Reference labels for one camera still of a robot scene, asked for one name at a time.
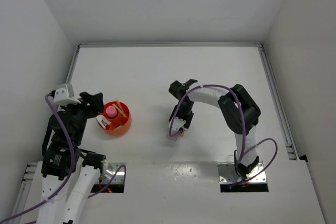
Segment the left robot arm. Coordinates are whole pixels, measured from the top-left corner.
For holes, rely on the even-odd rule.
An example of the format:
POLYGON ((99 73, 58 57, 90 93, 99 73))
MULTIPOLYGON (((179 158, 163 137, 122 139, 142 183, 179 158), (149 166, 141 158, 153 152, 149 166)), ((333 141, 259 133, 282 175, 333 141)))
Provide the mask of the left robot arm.
POLYGON ((50 145, 43 152, 41 167, 41 199, 37 223, 79 223, 89 193, 96 180, 104 173, 105 155, 88 152, 80 165, 74 187, 71 177, 81 157, 80 144, 87 121, 104 110, 103 94, 80 93, 76 99, 64 89, 46 95, 61 107, 53 105, 48 127, 53 131, 50 145))

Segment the orange round desk organizer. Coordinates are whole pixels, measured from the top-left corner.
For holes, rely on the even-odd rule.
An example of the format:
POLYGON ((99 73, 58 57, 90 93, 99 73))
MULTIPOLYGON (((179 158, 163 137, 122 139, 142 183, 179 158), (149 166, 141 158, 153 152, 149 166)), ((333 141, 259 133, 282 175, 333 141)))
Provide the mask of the orange round desk organizer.
POLYGON ((114 107, 116 107, 116 101, 106 103, 104 105, 104 111, 100 113, 101 115, 104 115, 111 122, 111 125, 108 130, 103 129, 100 125, 99 126, 103 129, 103 131, 105 131, 109 135, 112 135, 113 137, 119 137, 125 134, 130 129, 132 123, 132 117, 129 108, 123 102, 120 103, 123 107, 126 116, 122 116, 119 110, 118 110, 119 112, 118 116, 113 119, 110 119, 106 116, 106 108, 110 105, 114 105, 114 107))

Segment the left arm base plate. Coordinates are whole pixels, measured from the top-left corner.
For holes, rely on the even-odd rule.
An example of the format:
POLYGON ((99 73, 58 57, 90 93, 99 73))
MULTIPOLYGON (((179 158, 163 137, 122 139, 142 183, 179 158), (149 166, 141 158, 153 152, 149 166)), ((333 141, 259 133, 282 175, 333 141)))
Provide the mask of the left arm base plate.
POLYGON ((99 177, 98 181, 106 184, 111 181, 111 184, 122 184, 125 181, 125 167, 126 163, 107 163, 104 173, 99 177))

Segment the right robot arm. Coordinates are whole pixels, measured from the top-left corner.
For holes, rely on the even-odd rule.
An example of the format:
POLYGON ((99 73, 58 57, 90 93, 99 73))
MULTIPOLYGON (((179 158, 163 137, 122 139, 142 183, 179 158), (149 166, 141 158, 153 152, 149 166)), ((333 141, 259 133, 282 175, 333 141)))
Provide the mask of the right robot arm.
POLYGON ((228 88, 219 84, 202 85, 195 79, 185 83, 176 80, 170 84, 169 93, 178 99, 169 118, 169 137, 177 140, 190 128, 194 103, 218 108, 227 127, 234 133, 236 173, 246 179, 259 163, 257 151, 252 146, 256 144, 255 130, 261 110, 244 86, 236 84, 228 88))

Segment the yellow pen with clear cap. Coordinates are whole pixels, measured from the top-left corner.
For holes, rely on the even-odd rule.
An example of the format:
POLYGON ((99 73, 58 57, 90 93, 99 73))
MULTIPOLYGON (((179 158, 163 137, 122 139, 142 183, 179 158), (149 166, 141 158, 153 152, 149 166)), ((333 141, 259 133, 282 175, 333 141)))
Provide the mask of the yellow pen with clear cap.
POLYGON ((115 102, 116 102, 115 107, 119 110, 119 112, 122 114, 122 116, 126 116, 120 101, 118 99, 116 99, 115 102))

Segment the pink glue stick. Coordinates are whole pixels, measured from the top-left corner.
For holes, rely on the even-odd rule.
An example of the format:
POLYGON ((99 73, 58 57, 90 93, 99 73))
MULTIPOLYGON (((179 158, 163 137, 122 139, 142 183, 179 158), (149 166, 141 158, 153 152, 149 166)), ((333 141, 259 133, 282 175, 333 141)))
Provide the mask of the pink glue stick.
POLYGON ((118 113, 118 109, 116 109, 114 105, 110 105, 106 108, 106 116, 110 119, 117 117, 118 113))

